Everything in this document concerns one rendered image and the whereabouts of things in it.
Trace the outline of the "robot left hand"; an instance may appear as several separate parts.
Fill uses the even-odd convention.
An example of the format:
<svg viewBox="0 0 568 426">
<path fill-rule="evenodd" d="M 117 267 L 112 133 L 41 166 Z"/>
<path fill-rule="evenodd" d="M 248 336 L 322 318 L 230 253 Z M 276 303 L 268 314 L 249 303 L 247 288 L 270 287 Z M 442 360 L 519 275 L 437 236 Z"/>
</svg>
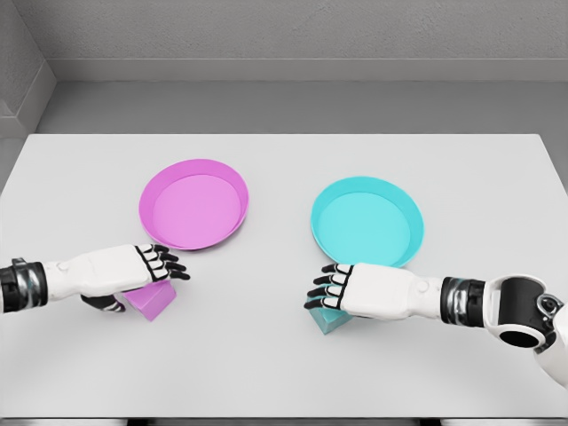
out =
<svg viewBox="0 0 568 426">
<path fill-rule="evenodd" d="M 103 312 L 124 312 L 116 295 L 168 280 L 189 280 L 187 268 L 159 244 L 121 245 L 73 260 L 72 282 L 81 299 Z"/>
</svg>

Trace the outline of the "pink block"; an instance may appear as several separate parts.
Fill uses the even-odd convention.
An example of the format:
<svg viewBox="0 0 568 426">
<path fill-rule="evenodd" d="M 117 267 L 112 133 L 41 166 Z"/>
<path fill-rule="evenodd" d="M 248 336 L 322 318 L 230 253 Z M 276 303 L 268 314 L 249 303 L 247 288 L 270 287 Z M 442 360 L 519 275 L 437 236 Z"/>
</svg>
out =
<svg viewBox="0 0 568 426">
<path fill-rule="evenodd" d="M 153 282 L 143 288 L 124 292 L 123 297 L 146 320 L 155 320 L 176 298 L 169 280 Z"/>
</svg>

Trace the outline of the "pink round plate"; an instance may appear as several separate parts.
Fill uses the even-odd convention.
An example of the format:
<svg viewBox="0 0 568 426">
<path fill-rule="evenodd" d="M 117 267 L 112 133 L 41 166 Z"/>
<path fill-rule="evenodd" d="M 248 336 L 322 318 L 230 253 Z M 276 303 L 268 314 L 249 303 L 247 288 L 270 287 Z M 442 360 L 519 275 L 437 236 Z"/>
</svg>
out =
<svg viewBox="0 0 568 426">
<path fill-rule="evenodd" d="M 192 159 L 170 165 L 144 188 L 138 203 L 140 222 L 158 243 L 199 250 L 229 238 L 249 209 L 249 189 L 229 165 Z"/>
</svg>

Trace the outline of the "cyan round plate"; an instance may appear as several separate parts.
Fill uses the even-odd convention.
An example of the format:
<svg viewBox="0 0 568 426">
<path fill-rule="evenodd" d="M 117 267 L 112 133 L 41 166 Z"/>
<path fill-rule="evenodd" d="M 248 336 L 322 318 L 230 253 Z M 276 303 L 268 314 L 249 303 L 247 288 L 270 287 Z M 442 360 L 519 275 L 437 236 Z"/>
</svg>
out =
<svg viewBox="0 0 568 426">
<path fill-rule="evenodd" d="M 313 239 L 341 264 L 402 267 L 420 251 L 422 213 L 400 187 L 377 177 L 347 177 L 327 186 L 312 204 Z"/>
</svg>

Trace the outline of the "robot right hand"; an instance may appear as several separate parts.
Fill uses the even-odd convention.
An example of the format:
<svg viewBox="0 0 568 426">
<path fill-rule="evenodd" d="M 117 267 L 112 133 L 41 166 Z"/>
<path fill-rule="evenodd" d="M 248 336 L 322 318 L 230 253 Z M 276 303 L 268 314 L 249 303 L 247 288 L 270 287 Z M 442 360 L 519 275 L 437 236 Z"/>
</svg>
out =
<svg viewBox="0 0 568 426">
<path fill-rule="evenodd" d="M 330 264 L 313 280 L 306 310 L 343 311 L 351 316 L 402 320 L 415 314 L 412 291 L 418 277 L 403 269 L 375 264 Z"/>
</svg>

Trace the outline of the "cyan block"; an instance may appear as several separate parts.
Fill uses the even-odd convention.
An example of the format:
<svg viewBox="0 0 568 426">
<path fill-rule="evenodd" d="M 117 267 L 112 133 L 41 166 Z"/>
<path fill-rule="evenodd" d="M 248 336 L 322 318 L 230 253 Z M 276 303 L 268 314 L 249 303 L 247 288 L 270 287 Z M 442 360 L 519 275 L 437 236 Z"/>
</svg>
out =
<svg viewBox="0 0 568 426">
<path fill-rule="evenodd" d="M 326 335 L 346 324 L 352 319 L 347 312 L 328 308 L 314 308 L 309 310 L 320 331 Z"/>
</svg>

